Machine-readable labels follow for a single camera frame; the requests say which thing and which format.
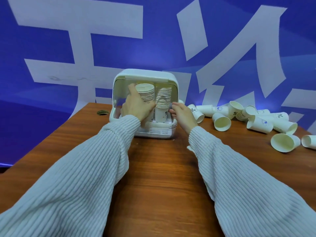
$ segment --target white sweater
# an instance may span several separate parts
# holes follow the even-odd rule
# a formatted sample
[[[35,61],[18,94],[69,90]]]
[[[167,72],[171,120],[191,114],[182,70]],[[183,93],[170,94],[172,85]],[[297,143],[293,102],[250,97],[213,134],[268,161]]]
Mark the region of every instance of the white sweater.
[[[125,116],[58,160],[0,215],[0,237],[102,236],[139,127]],[[201,127],[189,143],[225,236],[316,236],[316,213],[293,189]]]

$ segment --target ribbed knit sweater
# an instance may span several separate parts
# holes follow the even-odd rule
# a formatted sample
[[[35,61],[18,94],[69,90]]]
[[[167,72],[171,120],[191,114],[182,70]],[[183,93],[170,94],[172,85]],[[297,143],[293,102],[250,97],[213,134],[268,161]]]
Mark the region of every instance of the ribbed knit sweater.
[[[125,116],[59,159],[0,215],[0,237],[102,236],[139,127]],[[226,236],[316,236],[316,213],[293,189],[201,127],[189,143]]]

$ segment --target person's left hand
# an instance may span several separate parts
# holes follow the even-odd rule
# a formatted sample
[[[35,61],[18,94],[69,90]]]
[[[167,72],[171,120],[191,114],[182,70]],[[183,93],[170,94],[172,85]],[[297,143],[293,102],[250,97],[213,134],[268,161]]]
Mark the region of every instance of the person's left hand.
[[[150,112],[156,106],[156,103],[155,101],[151,101],[150,103],[144,102],[136,90],[135,84],[130,84],[128,89],[130,90],[130,94],[122,105],[121,114],[122,116],[136,116],[140,122],[142,122],[149,116]]]

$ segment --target wooden table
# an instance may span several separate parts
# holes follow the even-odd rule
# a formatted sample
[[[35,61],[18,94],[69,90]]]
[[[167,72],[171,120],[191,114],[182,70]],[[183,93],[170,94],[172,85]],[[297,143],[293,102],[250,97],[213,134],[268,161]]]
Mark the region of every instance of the wooden table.
[[[89,103],[18,163],[0,175],[0,213],[10,208],[59,158],[97,134],[109,117],[98,110],[110,105]],[[265,135],[233,121],[226,132],[212,120],[201,127],[297,191],[316,210],[316,152],[299,146],[283,154]],[[298,137],[307,134],[302,128]],[[188,137],[178,127],[169,140],[134,138],[130,168],[116,185],[104,236],[224,236],[217,221],[198,163],[187,150]]]

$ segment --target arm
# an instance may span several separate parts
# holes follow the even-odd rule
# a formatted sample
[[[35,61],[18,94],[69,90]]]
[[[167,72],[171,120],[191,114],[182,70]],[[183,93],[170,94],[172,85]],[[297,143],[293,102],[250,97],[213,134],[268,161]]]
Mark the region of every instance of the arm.
[[[139,126],[127,115],[59,159],[0,215],[0,236],[101,236]]]
[[[315,236],[316,213],[293,189],[201,127],[189,143],[226,236]]]

